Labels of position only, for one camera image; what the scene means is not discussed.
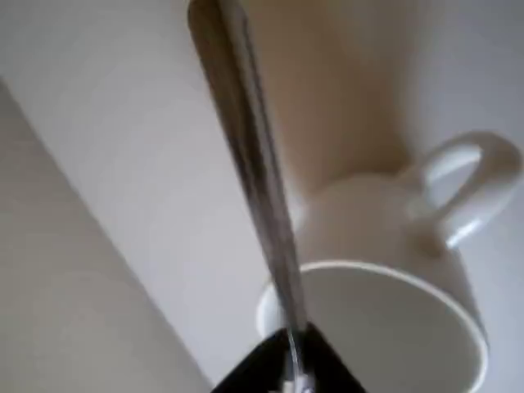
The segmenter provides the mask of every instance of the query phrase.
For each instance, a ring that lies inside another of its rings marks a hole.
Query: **white wall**
[[[246,0],[292,182],[395,171],[470,128],[524,148],[520,0]],[[255,343],[267,275],[187,0],[4,0],[3,76],[211,381]],[[486,391],[522,389],[522,194],[463,249]]]
[[[210,390],[1,84],[0,321],[5,393]]]

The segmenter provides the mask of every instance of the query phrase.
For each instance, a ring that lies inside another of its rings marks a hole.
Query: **spoon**
[[[246,13],[234,0],[196,0],[188,15],[266,264],[287,320],[294,392],[314,391],[304,370],[304,293],[282,175]]]

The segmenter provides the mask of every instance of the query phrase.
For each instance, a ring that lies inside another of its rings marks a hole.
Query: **beige wall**
[[[209,390],[0,86],[0,391]]]

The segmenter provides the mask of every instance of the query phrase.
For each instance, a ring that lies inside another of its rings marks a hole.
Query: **white surface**
[[[475,392],[488,367],[477,322],[454,299],[417,277],[347,260],[301,267],[311,320],[366,391]],[[260,298],[257,330],[284,328],[273,286]]]
[[[1,84],[0,190],[0,391],[210,390]]]
[[[351,171],[398,169],[398,138],[420,153],[467,129],[499,129],[524,147],[522,2],[313,3],[318,10],[296,0],[251,4],[297,185],[309,191]],[[256,341],[265,268],[185,7],[4,0],[0,70],[66,177],[217,382]],[[523,383],[523,202],[521,194],[463,247],[492,337],[484,391]]]

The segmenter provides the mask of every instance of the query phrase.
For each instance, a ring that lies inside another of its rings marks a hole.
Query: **metal spoon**
[[[312,392],[313,378],[304,370],[301,337],[307,317],[295,239],[246,13],[234,0],[195,0],[188,19],[287,317],[294,390]]]

